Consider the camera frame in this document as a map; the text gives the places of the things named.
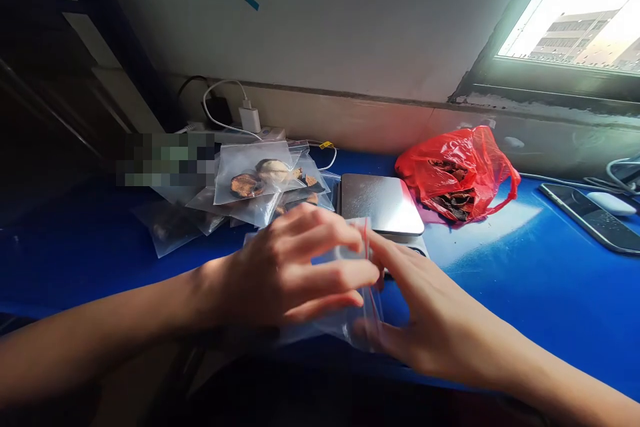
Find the building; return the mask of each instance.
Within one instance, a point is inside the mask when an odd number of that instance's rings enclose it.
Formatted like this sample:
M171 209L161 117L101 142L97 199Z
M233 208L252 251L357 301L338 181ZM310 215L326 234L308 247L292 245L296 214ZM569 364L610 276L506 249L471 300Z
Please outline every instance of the building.
M533 60L574 63L620 10L560 15L529 54Z
M632 46L616 58L613 62L613 68L622 71L640 72L640 39L636 40Z

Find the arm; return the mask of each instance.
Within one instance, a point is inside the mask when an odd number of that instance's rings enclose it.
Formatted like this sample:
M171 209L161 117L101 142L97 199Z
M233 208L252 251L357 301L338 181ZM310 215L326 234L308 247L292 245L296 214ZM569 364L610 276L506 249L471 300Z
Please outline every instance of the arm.
M424 375L502 391L558 420L640 424L640 404L534 344L430 260L373 232L369 238L411 311L404 329L382 325L373 339L380 350Z
M180 334L225 324L277 326L361 306L366 260L312 266L334 246L362 248L344 219L303 204L235 254L180 276L97 300L0 339L0 408L68 390Z

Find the finger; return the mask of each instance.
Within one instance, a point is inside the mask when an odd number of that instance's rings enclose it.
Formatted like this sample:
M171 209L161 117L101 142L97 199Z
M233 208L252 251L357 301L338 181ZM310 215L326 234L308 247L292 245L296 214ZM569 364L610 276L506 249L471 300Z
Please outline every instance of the finger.
M292 209L287 213L287 216L289 214L292 214L291 220L288 221L284 231L291 235L302 234L323 224L331 224L333 222L345 224L345 220L336 213L306 202Z
M292 308L284 316L285 324L302 324L342 310L347 307L362 307L364 300L358 292L351 290L344 294L334 294L319 299L309 300Z
M369 230L369 246L375 254L379 265L387 268L396 282L404 285L411 284L411 278L415 275L411 262L406 255L398 249L398 245L383 236Z
M355 324L355 331L358 336L366 338L376 352L411 365L411 338L406 330L384 322L361 320Z
M382 292L385 288L385 268L382 265L382 262L380 262L380 260L377 258L375 252L371 252L369 260L371 260L371 263L378 267L378 270L380 271L380 278L375 283L375 288L378 290L378 292Z
M337 246L348 247L354 252L360 252L363 247L360 232L344 221L319 225L300 235L284 238L281 242L289 258L300 262L308 262Z
M290 266L281 270L285 306L372 286L379 271L369 260L335 260L327 264Z
M295 223L299 218L302 218L306 215L309 215L310 212L313 211L314 206L310 203L301 203L295 208L289 210L282 216L279 216L273 222L271 222L271 226L279 231L287 231L290 230L290 225Z

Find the white charging cable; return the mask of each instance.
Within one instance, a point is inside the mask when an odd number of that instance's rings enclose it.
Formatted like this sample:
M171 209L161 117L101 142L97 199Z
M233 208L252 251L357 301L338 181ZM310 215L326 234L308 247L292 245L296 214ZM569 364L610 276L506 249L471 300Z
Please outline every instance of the white charging cable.
M321 148L331 147L333 149L333 159L331 159L331 163L326 167L319 168L318 170L329 170L331 167L333 167L333 162L335 162L335 158L338 156L338 149L335 147L335 145L333 145L331 142L321 142L319 140L312 140L312 139L305 139L305 141L309 145L312 145L314 147L321 147Z
M245 88L242 86L242 83L240 83L237 80L227 80L227 79L220 80L214 83L208 89L206 89L204 95L202 96L202 108L205 110L205 113L207 114L207 117L209 118L209 120L211 120L213 123L217 125L220 125L221 127L239 131L242 133L248 133L249 135L253 135L254 137L256 137L259 141L262 141L262 137L260 137L260 135L256 135L255 133L250 132L248 130L242 130L236 127L231 127L230 125L225 125L224 123L218 122L215 118L211 117L211 114L209 113L209 109L207 109L207 95L211 90L215 89L218 85L222 85L223 83L237 83L242 89L242 95L244 96L244 100L242 102L243 107L246 109L251 109L251 101L249 100L249 98L247 98L247 92L245 92Z
M636 196L640 195L640 191L636 190L637 185L635 183L631 183L627 185L622 182L618 177L613 173L613 167L616 165L640 165L640 162L637 161L629 161L628 158L618 159L611 161L607 164L607 175L612 181L602 180L595 177L585 177L584 181L586 183L577 183L572 181L560 180L553 177L545 177L544 175L534 175L532 173L521 173L522 177L533 178L536 180L546 180L552 181L555 183L560 183L561 185L567 185L569 187L583 188L587 190L595 190L595 191L604 191L607 193L614 193L616 195L631 195Z

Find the blue table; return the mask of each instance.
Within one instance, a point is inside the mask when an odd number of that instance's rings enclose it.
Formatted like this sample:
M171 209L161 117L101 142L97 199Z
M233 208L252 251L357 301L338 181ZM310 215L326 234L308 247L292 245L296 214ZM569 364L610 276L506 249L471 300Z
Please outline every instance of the blue table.
M331 152L312 151L318 165ZM393 175L394 157L340 151L331 171ZM519 197L482 223L428 224L431 258L490 310L570 364L640 400L640 259L614 254L523 180ZM508 186L498 199L504 198ZM242 245L247 227L217 230L158 260L129 209L150 189L96 179L0 231L0 312L42 318L164 280ZM632 228L640 231L640 222ZM382 295L385 319L408 320L397 286ZM323 336L273 353L290 362L449 385L387 357Z

